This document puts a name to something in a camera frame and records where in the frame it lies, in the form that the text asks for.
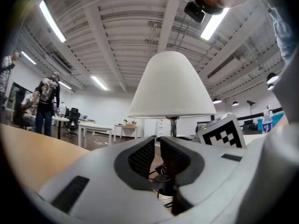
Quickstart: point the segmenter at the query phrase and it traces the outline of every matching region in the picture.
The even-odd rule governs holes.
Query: office chair
[[[71,108],[71,112],[79,112],[77,108]]]
[[[70,109],[66,108],[66,110],[65,110],[65,116],[64,117],[68,118],[69,117],[69,113],[70,113]]]
[[[78,128],[79,128],[79,124],[78,124],[79,117],[80,117],[80,113],[78,113],[78,112],[72,112],[72,111],[69,112],[69,117],[68,117],[68,119],[69,119],[70,121],[66,123],[66,127],[67,127],[70,131],[67,132],[67,133],[64,133],[64,136],[65,136],[66,134],[70,134],[71,136],[72,136],[72,135],[78,136],[78,135],[75,133],[75,131],[78,130]]]
[[[21,109],[21,103],[25,97],[25,90],[20,89],[15,94],[14,101],[14,113],[13,113],[13,124],[19,126],[21,129],[30,127],[30,124],[27,121],[23,120],[24,111]]]

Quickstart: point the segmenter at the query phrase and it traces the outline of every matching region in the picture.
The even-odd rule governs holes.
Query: ceiling light
[[[65,42],[64,35],[62,34],[62,32],[58,28],[57,24],[55,23],[55,21],[54,21],[53,17],[51,16],[51,13],[50,13],[46,3],[43,0],[40,2],[39,8],[41,9],[41,11],[42,11],[44,17],[46,18],[47,22],[49,23],[49,25],[51,26],[51,28],[55,32],[56,36],[58,36],[59,40],[61,42]]]
[[[229,8],[225,8],[220,15],[213,16],[200,37],[208,41],[228,13],[228,10]]]
[[[217,98],[213,99],[213,104],[218,104],[221,102],[222,102],[222,100],[220,100],[220,99],[217,99]]]
[[[271,84],[274,83],[275,81],[277,81],[279,78],[278,75],[276,75],[275,73],[271,72],[268,76],[267,76],[267,84]]]
[[[22,55],[25,56],[28,60],[30,60],[34,65],[36,65],[36,63],[24,52],[21,51]]]
[[[102,83],[101,83],[101,81],[99,81],[99,79],[97,78],[97,77],[94,77],[94,76],[91,76],[91,78],[92,79],[94,79],[94,81],[100,86],[100,87],[102,87],[102,89],[104,89],[104,90],[108,90]]]
[[[239,102],[234,101],[233,106],[239,105]]]
[[[268,85],[268,90],[269,90],[269,91],[271,91],[271,90],[273,90],[273,89],[274,89],[274,85],[273,85],[273,84]]]
[[[63,86],[65,86],[66,88],[71,90],[71,87],[67,86],[66,84],[62,83],[61,81],[58,81],[58,83],[62,84]]]

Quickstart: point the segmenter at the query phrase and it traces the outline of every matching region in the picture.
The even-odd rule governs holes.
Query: black mesh grille
[[[149,142],[128,158],[130,168],[140,176],[148,179],[150,166],[155,158],[155,141]]]
[[[167,172],[172,176],[176,176],[190,165],[191,159],[188,155],[169,145],[163,139],[160,143],[161,157],[167,167]]]

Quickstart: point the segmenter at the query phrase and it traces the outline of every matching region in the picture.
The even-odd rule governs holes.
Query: jeans
[[[42,133],[43,119],[45,119],[44,134],[51,137],[51,128],[52,128],[52,126],[51,126],[51,123],[52,123],[51,111],[36,112],[36,133]]]
[[[32,127],[32,130],[35,130],[35,126],[36,126],[35,116],[29,115],[29,114],[24,114],[23,120],[30,124],[30,126]]]

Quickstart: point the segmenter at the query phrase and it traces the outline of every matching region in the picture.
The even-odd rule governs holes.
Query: fluorescent light
[[[215,98],[214,100],[213,100],[213,104],[219,104],[219,103],[221,103],[222,102],[222,100],[219,100],[219,99],[217,99],[217,98]]]
[[[36,65],[36,63],[24,52],[21,51],[22,55],[25,56],[28,60],[30,60],[34,65]]]
[[[63,86],[65,86],[66,88],[71,90],[71,87],[67,86],[66,84],[62,83],[61,81],[58,81],[58,83],[62,84]]]
[[[222,22],[225,15],[228,13],[228,10],[229,8],[225,8],[220,15],[213,16],[200,37],[208,41],[219,26],[219,24]]]
[[[274,89],[274,85],[273,85],[273,84],[268,85],[268,90],[269,90],[269,91],[271,91],[271,90],[273,90],[273,89]]]
[[[100,86],[102,87],[103,90],[108,90],[102,83],[101,81],[99,81],[99,79],[97,77],[91,76],[92,79],[94,79],[94,81]]]
[[[232,106],[237,106],[237,105],[239,105],[239,102],[234,101]]]
[[[64,35],[62,34],[62,32],[58,28],[57,24],[55,23],[55,21],[52,18],[51,13],[50,13],[46,3],[43,0],[40,2],[39,8],[41,9],[41,11],[42,11],[44,17],[46,18],[47,22],[49,23],[49,25],[51,26],[51,28],[55,32],[56,36],[58,36],[59,40],[61,42],[65,42]]]

